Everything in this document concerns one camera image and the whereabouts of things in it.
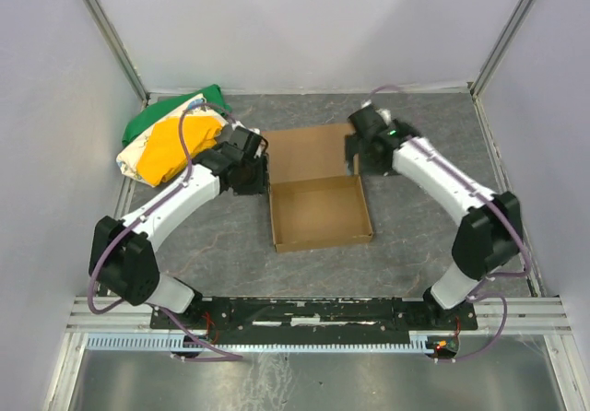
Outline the aluminium frame rail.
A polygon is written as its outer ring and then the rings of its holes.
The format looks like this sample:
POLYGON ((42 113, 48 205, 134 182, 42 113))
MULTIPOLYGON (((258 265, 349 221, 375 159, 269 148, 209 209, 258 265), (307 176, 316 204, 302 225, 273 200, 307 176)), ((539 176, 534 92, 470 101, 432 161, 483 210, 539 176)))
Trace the aluminium frame rail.
MULTIPOLYGON (((384 330, 403 328, 409 335, 569 335, 572 332, 561 299, 486 298, 466 305, 445 325, 417 325, 409 319, 409 307, 394 310, 386 299, 329 299, 317 308, 309 299, 269 299, 268 308, 254 319, 237 320, 234 327, 243 331, 247 323, 277 328, 321 328, 360 325, 384 330)), ((95 314, 78 297, 66 325, 69 333, 155 333, 176 326, 159 309, 148 305, 121 304, 112 311, 95 314)))

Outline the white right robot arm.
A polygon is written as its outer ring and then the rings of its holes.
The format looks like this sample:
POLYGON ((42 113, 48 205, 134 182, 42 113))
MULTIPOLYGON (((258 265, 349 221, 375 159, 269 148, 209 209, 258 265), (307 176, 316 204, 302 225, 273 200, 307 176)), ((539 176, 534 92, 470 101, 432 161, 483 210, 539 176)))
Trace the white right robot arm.
POLYGON ((531 271, 523 238, 520 201, 473 180, 418 133, 393 126, 367 139, 345 136, 345 161, 365 153, 415 183, 435 200, 457 226, 453 262, 424 293, 436 311, 450 311, 478 297, 487 282, 527 277, 531 271))

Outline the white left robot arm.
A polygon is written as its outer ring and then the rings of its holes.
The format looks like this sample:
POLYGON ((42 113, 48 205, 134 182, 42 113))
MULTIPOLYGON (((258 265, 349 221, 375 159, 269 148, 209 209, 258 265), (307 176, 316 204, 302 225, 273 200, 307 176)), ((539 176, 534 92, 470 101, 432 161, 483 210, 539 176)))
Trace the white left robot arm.
POLYGON ((267 189, 266 146, 240 150, 224 142, 191 159, 186 169, 150 202, 121 219, 104 217, 95 228, 87 292, 89 309, 106 313, 123 302, 183 314, 202 294, 160 272, 156 251, 196 209, 231 189, 267 189))

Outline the brown cardboard box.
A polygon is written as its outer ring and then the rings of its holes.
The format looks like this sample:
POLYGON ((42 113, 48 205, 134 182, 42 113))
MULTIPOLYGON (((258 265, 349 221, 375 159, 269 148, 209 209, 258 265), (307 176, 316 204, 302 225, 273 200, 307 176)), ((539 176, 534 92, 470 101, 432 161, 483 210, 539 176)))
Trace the brown cardboard box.
POLYGON ((367 243, 373 229, 363 185, 349 172, 349 123, 264 132, 272 237, 277 252, 367 243))

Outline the green yellow white cloth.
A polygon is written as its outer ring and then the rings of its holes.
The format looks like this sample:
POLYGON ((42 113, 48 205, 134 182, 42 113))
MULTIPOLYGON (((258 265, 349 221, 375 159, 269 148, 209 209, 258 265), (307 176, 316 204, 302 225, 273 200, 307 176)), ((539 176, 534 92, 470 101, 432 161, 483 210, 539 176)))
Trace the green yellow white cloth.
POLYGON ((147 106, 125 127, 120 172, 151 187, 170 181, 217 143, 231 107, 217 84, 147 106))

